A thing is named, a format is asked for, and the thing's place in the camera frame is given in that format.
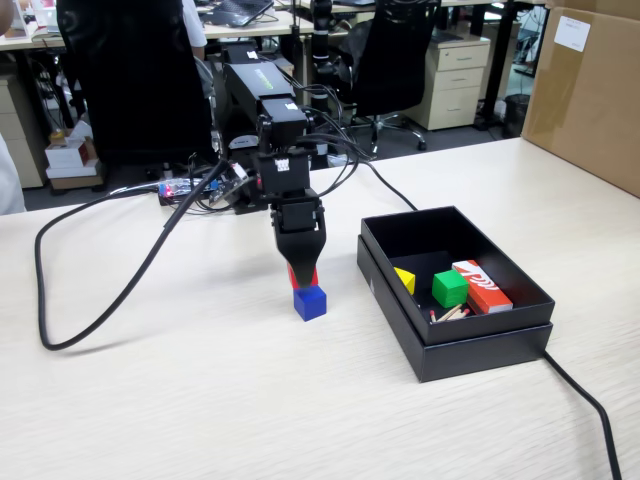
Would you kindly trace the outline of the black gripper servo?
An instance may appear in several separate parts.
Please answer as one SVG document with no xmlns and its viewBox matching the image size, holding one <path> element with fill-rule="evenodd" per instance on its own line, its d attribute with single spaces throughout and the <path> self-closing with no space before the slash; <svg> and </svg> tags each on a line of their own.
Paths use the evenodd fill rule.
<svg viewBox="0 0 640 480">
<path fill-rule="evenodd" d="M 270 204 L 278 251 L 287 261 L 295 288 L 314 284 L 316 263 L 326 243 L 324 207 L 311 188 L 308 152 L 259 153 L 254 165 L 259 190 Z"/>
</svg>

